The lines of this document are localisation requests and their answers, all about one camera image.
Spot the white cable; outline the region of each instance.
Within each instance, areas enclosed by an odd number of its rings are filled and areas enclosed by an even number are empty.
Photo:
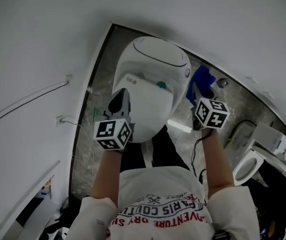
[[[41,90],[32,92],[31,94],[29,94],[29,95],[27,95],[27,96],[25,96],[25,97],[23,97],[23,98],[20,98],[19,100],[15,101],[15,102],[13,102],[12,104],[10,104],[10,105],[6,106],[5,108],[1,109],[1,110],[0,110],[0,113],[2,113],[4,110],[8,109],[9,107],[15,105],[16,103],[19,103],[20,101],[22,101],[22,100],[24,100],[24,99],[26,99],[26,98],[28,98],[28,97],[34,95],[34,94],[37,94],[37,93],[39,93],[39,92],[41,92],[41,91],[43,91],[43,90],[45,90],[45,89],[47,89],[47,88],[50,88],[50,87],[52,87],[52,86],[56,86],[56,85],[62,84],[62,83],[66,83],[66,81],[57,82],[57,83],[54,83],[54,84],[52,84],[52,85],[50,85],[50,86],[47,86],[47,87],[45,87],[45,88],[43,88],[43,89],[41,89]]]
[[[83,129],[83,131],[85,132],[86,136],[88,137],[88,140],[89,140],[89,144],[90,144],[90,151],[92,151],[92,154],[93,154],[93,158],[92,158],[92,169],[91,169],[91,180],[93,179],[93,165],[94,165],[94,158],[95,158],[95,155],[94,155],[94,152],[93,152],[93,149],[92,149],[92,141],[91,141],[91,138],[90,136],[88,135],[87,131],[83,128],[82,125],[78,124],[78,123],[73,123],[73,122],[70,122],[70,121],[61,121],[62,123],[69,123],[69,124],[72,124],[72,125],[75,125],[75,126],[79,126]]]

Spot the marble floor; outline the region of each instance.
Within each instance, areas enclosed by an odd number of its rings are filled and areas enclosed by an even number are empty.
[[[87,106],[82,119],[82,126],[92,137],[94,131],[94,122],[100,120],[100,112],[103,110],[104,101],[106,101],[112,92],[112,85],[116,66],[119,57],[124,48],[135,38],[143,36],[134,31],[115,27],[105,51],[99,63],[93,84],[90,88],[90,94],[87,100]],[[218,70],[203,63],[194,56],[188,55],[191,62],[191,70],[194,73],[200,65],[205,65],[210,69],[210,73],[218,80],[226,78]],[[224,128],[219,131],[220,139],[225,145],[234,126],[242,120],[251,120],[255,123],[263,122],[267,125],[273,123],[273,127],[280,132],[285,133],[285,125],[271,113],[264,104],[256,99],[251,93],[240,86],[238,83],[228,78],[228,85],[223,89],[224,98],[230,109],[230,117]],[[171,120],[192,127],[192,114],[190,111],[190,102],[183,97],[175,112],[171,116]],[[191,131],[187,133],[171,125],[167,126],[168,133],[175,144],[176,151],[182,157],[184,162],[191,166],[191,155],[194,144],[201,137],[200,131]],[[146,167],[152,167],[152,142],[148,141],[141,144],[142,152]],[[74,157],[71,193],[78,199],[91,195],[93,180],[99,168],[103,150],[93,140],[89,141],[86,134],[81,130],[77,141],[76,153]],[[196,157],[194,161],[196,175],[205,169],[205,159],[202,143],[196,147]],[[206,190],[206,173],[203,174],[203,184]]]

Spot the toilet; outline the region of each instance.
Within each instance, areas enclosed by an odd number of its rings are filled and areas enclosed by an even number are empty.
[[[281,160],[265,150],[254,146],[246,152],[233,170],[235,186],[247,182],[259,170],[264,160],[280,172],[286,174],[286,165]]]
[[[225,154],[236,186],[248,181],[264,160],[286,176],[286,136],[261,122],[256,127],[240,124]]]
[[[136,38],[122,52],[112,93],[126,88],[130,99],[133,143],[154,137],[181,101],[191,78],[186,53],[159,38]]]

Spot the teal button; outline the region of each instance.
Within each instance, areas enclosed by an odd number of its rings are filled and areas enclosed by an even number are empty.
[[[163,89],[167,88],[167,84],[163,81],[159,81],[156,85],[160,88],[163,88]]]

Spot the toilet seat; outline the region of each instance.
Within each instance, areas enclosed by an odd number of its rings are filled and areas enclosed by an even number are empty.
[[[247,182],[263,164],[264,159],[253,149],[249,149],[233,171],[235,186]]]
[[[258,171],[264,160],[282,173],[286,173],[286,165],[281,160],[264,149],[253,146],[233,170],[234,184],[238,186],[248,181]]]

